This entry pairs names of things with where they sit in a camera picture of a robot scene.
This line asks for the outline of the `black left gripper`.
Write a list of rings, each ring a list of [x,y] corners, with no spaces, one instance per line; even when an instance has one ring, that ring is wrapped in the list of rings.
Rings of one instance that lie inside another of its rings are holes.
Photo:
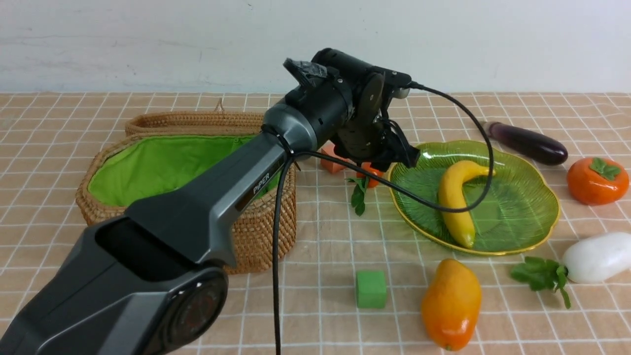
[[[286,59],[284,68],[298,87],[285,95],[286,111],[306,127],[313,149],[325,142],[356,164],[379,171],[401,163],[414,168],[419,149],[388,116],[392,99],[409,93],[408,74],[377,67],[337,49],[320,50],[310,61]]]

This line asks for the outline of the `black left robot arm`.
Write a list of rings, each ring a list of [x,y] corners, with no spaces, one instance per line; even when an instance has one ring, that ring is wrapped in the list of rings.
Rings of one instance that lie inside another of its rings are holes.
[[[419,151],[387,119],[410,75],[325,48],[287,59],[298,81],[269,108],[259,134],[188,182],[133,202],[81,234],[53,279],[18,313],[3,355],[164,355],[196,341],[217,319],[234,267],[231,229],[298,154],[327,141],[336,154],[380,171],[413,166]]]

